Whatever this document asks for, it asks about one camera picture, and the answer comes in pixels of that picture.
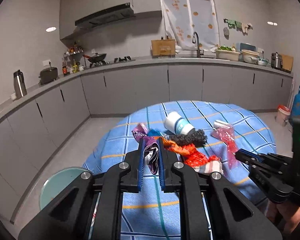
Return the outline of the person's right hand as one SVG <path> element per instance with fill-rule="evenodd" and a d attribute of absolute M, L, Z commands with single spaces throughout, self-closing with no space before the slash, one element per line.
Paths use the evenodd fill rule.
<path fill-rule="evenodd" d="M 290 202 L 282 204 L 269 202 L 266 217 L 274 223 L 275 217 L 278 214 L 280 214 L 285 221 L 285 226 L 283 228 L 284 234 L 292 233 L 300 223 L 300 207 Z"/>

